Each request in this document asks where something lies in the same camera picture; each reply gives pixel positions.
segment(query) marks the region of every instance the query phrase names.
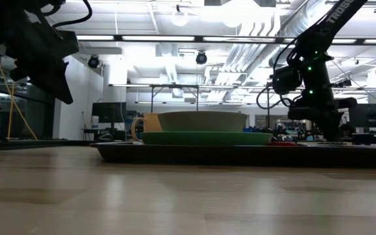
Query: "green plate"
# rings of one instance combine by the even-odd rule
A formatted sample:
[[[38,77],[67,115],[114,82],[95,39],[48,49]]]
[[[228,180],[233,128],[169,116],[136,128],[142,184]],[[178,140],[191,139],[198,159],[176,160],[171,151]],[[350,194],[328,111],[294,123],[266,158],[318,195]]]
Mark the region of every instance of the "green plate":
[[[268,133],[228,133],[209,131],[163,131],[142,133],[143,143],[185,146],[265,146]]]

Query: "mug handle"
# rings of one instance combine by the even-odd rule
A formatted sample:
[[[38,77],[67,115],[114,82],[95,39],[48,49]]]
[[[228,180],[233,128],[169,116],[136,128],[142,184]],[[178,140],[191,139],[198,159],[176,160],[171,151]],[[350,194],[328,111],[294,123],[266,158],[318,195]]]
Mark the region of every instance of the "mug handle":
[[[133,119],[133,123],[131,124],[131,136],[133,137],[134,140],[141,142],[142,140],[139,139],[139,138],[137,138],[137,135],[136,135],[136,126],[137,126],[137,123],[138,123],[139,121],[144,121],[144,122],[146,122],[146,119],[144,119],[144,118],[142,118],[142,117],[135,117],[135,118]]]

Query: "computer monitor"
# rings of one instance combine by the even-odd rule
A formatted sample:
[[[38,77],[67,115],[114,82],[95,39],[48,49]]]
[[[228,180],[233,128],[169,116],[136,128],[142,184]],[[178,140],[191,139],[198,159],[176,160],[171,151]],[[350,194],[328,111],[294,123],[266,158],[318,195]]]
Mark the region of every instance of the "computer monitor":
[[[92,116],[98,116],[99,123],[122,123],[125,115],[125,102],[96,102],[92,104]]]
[[[376,127],[376,104],[358,104],[349,109],[352,127]]]

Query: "tan bowl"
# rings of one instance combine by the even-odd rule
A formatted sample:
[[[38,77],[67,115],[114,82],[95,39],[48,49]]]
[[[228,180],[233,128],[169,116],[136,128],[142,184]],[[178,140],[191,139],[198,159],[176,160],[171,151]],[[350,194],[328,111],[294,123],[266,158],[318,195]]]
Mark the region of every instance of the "tan bowl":
[[[242,132],[247,115],[235,112],[192,111],[158,115],[163,131]]]

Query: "dark tray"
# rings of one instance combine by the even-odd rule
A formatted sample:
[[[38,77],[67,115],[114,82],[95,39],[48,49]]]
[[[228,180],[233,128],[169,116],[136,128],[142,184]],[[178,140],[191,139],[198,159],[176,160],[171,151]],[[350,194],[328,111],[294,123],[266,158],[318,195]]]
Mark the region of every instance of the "dark tray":
[[[155,146],[91,144],[108,162],[165,165],[376,167],[371,146]]]

